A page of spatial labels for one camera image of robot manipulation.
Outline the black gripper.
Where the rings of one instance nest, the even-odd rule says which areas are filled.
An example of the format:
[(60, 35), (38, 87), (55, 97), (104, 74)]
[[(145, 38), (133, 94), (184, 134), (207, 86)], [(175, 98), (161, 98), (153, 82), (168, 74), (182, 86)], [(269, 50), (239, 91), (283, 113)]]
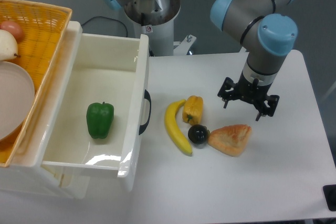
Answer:
[(261, 117), (273, 117), (279, 102), (278, 95), (268, 95), (268, 91), (272, 85), (264, 85), (258, 78), (252, 78), (249, 81), (242, 73), (237, 85), (229, 77), (226, 77), (217, 96), (224, 102), (223, 108), (227, 108), (229, 101), (239, 99), (252, 104), (258, 111), (256, 121)]

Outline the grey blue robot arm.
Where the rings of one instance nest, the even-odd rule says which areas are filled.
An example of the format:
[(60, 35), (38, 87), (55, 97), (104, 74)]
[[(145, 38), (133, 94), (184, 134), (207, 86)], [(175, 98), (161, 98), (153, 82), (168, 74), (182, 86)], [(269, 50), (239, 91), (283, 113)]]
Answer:
[[(211, 22), (248, 50), (237, 82), (226, 78), (218, 96), (228, 103), (241, 100), (252, 104), (258, 116), (273, 116), (279, 97), (269, 95), (285, 58), (298, 34), (296, 23), (277, 9), (293, 0), (216, 0), (210, 10)], [(174, 20), (180, 0), (104, 0), (113, 10), (122, 9), (137, 35), (147, 34), (155, 56), (173, 52)]]

